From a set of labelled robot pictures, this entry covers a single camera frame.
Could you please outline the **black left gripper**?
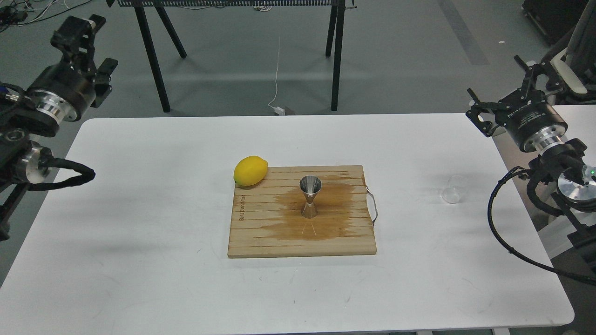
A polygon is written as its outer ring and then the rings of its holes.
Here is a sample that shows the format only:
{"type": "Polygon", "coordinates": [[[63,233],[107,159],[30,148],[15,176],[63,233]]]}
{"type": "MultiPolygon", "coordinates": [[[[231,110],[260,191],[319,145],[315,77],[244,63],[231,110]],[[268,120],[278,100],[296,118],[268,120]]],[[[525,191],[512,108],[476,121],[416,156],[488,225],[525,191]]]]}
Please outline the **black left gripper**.
{"type": "Polygon", "coordinates": [[[66,121],[79,121],[88,108],[98,108],[110,95],[116,59],[106,58],[99,68],[94,62],[94,41],[106,23],[99,15],[89,19],[68,16],[53,33],[50,43],[61,51],[60,62],[45,68],[26,90],[30,98],[57,97],[70,106],[66,121]]]}

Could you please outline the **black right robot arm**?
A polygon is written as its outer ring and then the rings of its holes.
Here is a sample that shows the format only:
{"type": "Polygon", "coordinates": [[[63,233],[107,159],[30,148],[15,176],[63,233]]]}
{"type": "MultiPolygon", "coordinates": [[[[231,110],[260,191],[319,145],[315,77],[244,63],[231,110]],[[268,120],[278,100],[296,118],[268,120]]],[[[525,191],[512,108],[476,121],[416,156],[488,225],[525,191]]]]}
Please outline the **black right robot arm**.
{"type": "Polygon", "coordinates": [[[538,77],[545,75],[563,92],[562,76],[550,63],[527,64],[518,55],[514,60],[524,71],[524,78],[520,87],[512,93],[497,102],[483,102],[472,89],[468,89],[473,102],[466,116],[484,136],[493,136],[501,127],[520,151],[538,153],[538,157],[529,162],[528,168],[515,166],[498,180],[487,207],[490,230],[509,253],[522,261],[594,286],[593,276],[556,269],[522,255],[500,236],[494,226],[493,203],[500,189],[515,177],[526,180],[526,193],[534,207],[555,217],[563,215],[568,218],[575,227],[575,232],[568,234],[572,247],[590,269],[595,269],[595,227],[581,223],[574,215],[574,210],[584,213],[595,211],[595,168],[583,161],[587,146],[581,140],[563,139],[568,124],[549,104],[547,94],[535,87],[538,77]]]}

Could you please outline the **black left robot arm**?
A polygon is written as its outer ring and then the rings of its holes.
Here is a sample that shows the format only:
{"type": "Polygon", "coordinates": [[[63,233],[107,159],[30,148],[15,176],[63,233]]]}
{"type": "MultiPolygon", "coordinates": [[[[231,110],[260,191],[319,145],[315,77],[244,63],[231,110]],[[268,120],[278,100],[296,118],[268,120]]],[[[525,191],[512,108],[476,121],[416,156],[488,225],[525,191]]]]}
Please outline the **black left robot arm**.
{"type": "Polygon", "coordinates": [[[31,135],[53,137],[63,121],[78,121],[110,95],[111,74],[118,65],[106,58],[94,63],[95,36],[106,23],[99,15],[70,16],[56,30],[51,45],[62,52],[24,90],[2,83],[0,127],[1,189],[13,186],[1,205],[0,238],[9,238],[9,218],[28,191],[49,191],[83,185],[95,178],[93,169],[53,156],[31,135]]]}

